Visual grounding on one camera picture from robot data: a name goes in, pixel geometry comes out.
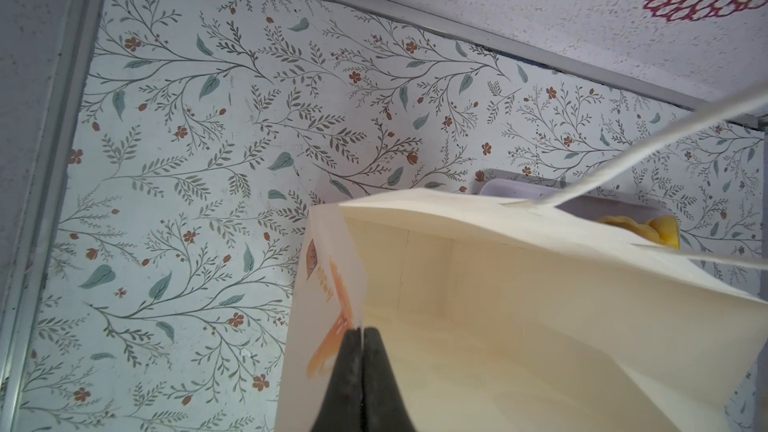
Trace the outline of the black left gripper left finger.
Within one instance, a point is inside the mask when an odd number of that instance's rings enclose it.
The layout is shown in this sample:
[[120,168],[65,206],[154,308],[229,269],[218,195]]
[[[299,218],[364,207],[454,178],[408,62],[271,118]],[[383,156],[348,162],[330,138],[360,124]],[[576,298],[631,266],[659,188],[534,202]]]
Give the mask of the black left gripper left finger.
[[361,431],[362,352],[361,330],[347,331],[311,432]]

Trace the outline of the printed paper bakery bag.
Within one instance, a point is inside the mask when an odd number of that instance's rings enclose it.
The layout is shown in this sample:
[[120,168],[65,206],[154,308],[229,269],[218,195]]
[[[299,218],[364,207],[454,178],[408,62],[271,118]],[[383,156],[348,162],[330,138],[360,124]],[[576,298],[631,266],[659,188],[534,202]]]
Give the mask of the printed paper bakery bag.
[[379,330],[417,431],[724,431],[767,305],[704,256],[558,208],[651,153],[763,109],[744,92],[537,200],[426,188],[314,206],[276,424],[312,428],[344,334]]

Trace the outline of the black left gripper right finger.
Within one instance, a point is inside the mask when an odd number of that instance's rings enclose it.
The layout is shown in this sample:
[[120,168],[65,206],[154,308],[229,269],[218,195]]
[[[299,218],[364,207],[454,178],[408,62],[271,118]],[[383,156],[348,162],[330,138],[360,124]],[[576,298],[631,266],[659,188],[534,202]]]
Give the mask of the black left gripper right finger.
[[362,430],[415,432],[378,329],[362,334]]

